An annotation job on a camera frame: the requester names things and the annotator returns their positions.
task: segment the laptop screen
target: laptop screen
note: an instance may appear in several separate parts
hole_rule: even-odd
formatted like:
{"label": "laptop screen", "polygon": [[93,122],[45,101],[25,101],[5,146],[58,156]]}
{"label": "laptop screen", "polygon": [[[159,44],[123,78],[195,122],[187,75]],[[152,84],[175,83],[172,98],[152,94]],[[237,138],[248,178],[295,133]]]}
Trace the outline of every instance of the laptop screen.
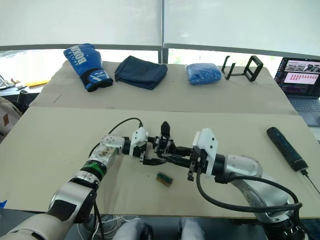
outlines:
{"label": "laptop screen", "polygon": [[320,97],[320,60],[284,57],[274,80],[288,96]]}

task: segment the robotic arm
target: robotic arm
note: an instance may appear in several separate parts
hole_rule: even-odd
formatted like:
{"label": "robotic arm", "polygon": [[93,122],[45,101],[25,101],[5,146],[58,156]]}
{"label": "robotic arm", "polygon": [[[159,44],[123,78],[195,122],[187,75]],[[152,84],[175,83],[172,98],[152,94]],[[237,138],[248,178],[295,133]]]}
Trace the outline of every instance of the robotic arm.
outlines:
{"label": "robotic arm", "polygon": [[[159,158],[145,158],[148,142],[152,144]],[[189,181],[194,180],[193,174],[196,172],[198,189],[206,200],[230,210],[253,212],[269,240],[308,239],[301,227],[297,211],[292,211],[288,205],[288,194],[272,185],[240,179],[249,176],[274,181],[263,172],[261,165],[250,157],[218,154],[217,148],[218,141],[209,128],[196,133],[192,148],[176,147],[170,137],[170,126],[167,122],[162,124],[159,137],[149,137],[143,126],[133,132],[131,140],[128,137],[106,135],[85,165],[54,194],[49,211],[28,218],[0,237],[0,240],[63,240],[73,224],[83,223],[88,219],[100,182],[115,157],[122,154],[137,157],[146,165],[169,162],[189,168]],[[231,182],[254,210],[248,210],[250,207],[221,203],[207,196],[201,188],[201,173],[215,176],[218,183]],[[268,206],[275,206],[272,207],[275,209],[263,209]]]}

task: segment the black phone holder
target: black phone holder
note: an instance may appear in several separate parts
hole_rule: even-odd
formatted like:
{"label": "black phone holder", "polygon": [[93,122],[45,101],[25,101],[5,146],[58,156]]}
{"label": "black phone holder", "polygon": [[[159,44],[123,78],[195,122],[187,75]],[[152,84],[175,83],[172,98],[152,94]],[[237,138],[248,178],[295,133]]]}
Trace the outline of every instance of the black phone holder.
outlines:
{"label": "black phone holder", "polygon": [[[225,72],[225,68],[226,68],[226,63],[227,63],[227,60],[230,56],[226,56],[225,57],[225,60],[224,60],[224,63],[223,63],[223,66],[222,66],[222,69],[221,69],[221,72],[224,74],[224,77],[225,79],[229,79],[231,76],[242,76],[242,75],[245,75],[246,78],[250,81],[250,82],[253,82],[254,80],[256,80],[258,74],[260,73],[261,69],[263,68],[264,64],[260,61],[260,59],[255,56],[255,55],[252,55],[248,61],[248,63],[246,64],[244,70],[243,70],[243,73],[234,73],[232,74],[232,71],[234,70],[234,67],[236,65],[236,63],[232,63],[231,67],[230,67],[230,71],[229,72]],[[252,72],[250,69],[249,69],[249,66],[251,64],[251,62],[254,61],[254,63],[256,64],[256,69],[254,72]]]}

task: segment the black remote control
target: black remote control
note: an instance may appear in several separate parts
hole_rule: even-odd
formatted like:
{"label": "black remote control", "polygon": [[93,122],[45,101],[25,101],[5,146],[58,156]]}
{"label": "black remote control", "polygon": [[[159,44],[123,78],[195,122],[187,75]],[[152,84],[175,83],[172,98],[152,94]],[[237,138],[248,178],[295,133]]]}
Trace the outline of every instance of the black remote control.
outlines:
{"label": "black remote control", "polygon": [[275,126],[270,127],[266,133],[293,170],[297,172],[308,168],[307,163],[303,160],[300,154],[297,153],[278,128]]}

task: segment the blue boxing glove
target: blue boxing glove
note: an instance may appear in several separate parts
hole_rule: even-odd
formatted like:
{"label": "blue boxing glove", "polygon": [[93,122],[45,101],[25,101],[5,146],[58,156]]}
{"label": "blue boxing glove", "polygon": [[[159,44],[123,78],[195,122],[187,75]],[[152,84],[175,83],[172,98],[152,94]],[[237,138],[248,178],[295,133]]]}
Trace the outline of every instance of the blue boxing glove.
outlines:
{"label": "blue boxing glove", "polygon": [[102,68],[100,52],[96,51],[92,44],[84,43],[70,47],[64,50],[63,54],[80,76],[88,92],[112,86],[113,80]]}

